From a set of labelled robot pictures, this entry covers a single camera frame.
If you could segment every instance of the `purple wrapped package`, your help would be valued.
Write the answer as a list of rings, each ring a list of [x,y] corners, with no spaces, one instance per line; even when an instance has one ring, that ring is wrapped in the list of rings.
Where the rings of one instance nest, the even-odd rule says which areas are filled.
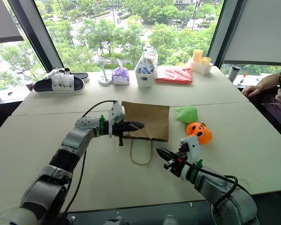
[[[123,67],[123,64],[120,60],[119,67],[114,69],[112,72],[112,83],[117,85],[128,85],[129,84],[129,74],[128,69]]]

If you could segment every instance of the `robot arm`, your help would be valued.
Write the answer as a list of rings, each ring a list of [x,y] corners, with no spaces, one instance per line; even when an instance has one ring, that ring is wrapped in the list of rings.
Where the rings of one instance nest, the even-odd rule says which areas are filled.
[[[256,204],[243,189],[236,187],[229,197],[218,202],[222,196],[231,190],[233,184],[212,175],[216,174],[224,177],[218,172],[203,166],[201,159],[193,160],[193,157],[196,158],[200,154],[197,136],[183,139],[179,152],[176,154],[167,149],[157,149],[157,152],[167,161],[164,164],[165,169],[170,168],[174,175],[180,177],[183,181],[189,181],[194,184],[194,188],[207,201],[212,203],[212,216],[217,225],[259,224]]]
[[[125,113],[118,102],[114,102],[109,115],[109,120],[101,116],[82,117],[76,121],[50,163],[25,191],[19,207],[0,214],[0,225],[37,225],[55,218],[67,196],[73,171],[91,139],[101,135],[116,135],[121,146],[123,132],[144,127],[142,123],[124,122]]]

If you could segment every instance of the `red plastic bag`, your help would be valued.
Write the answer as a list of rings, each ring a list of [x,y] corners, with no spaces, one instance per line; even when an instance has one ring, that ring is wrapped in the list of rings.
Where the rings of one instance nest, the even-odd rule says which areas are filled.
[[[161,83],[192,83],[192,72],[190,68],[176,66],[159,66],[155,80]]]

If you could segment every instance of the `orange pumpkin toy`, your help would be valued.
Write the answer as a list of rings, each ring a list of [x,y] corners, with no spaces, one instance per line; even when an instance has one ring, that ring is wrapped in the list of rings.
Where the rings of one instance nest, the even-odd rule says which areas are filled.
[[[186,127],[187,137],[196,135],[200,144],[207,144],[212,139],[211,130],[204,123],[191,123]]]

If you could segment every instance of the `green plush toy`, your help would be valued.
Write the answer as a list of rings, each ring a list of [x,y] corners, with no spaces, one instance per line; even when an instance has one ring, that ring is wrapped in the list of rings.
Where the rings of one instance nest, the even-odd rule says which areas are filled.
[[[176,120],[183,122],[183,123],[194,123],[198,120],[198,110],[194,106],[182,106],[179,107],[177,110],[178,116]]]

